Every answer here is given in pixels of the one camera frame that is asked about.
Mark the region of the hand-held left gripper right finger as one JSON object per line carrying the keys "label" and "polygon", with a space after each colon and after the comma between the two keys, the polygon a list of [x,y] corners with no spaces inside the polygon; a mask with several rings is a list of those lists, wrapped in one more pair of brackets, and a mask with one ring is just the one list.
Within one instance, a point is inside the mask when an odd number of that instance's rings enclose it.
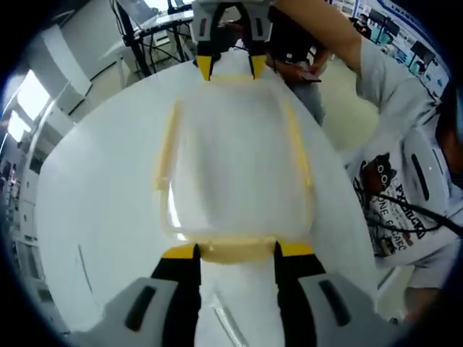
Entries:
{"label": "hand-held left gripper right finger", "polygon": [[313,252],[277,242],[273,251],[285,346],[376,346],[378,317],[371,298]]}

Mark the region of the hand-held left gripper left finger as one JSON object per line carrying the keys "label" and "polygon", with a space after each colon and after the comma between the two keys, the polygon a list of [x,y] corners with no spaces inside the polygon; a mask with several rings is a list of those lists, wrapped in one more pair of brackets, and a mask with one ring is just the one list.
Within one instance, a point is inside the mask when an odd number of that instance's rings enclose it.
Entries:
{"label": "hand-held left gripper left finger", "polygon": [[102,345],[195,345],[200,285],[200,247],[169,249],[149,278],[138,278],[108,303]]}

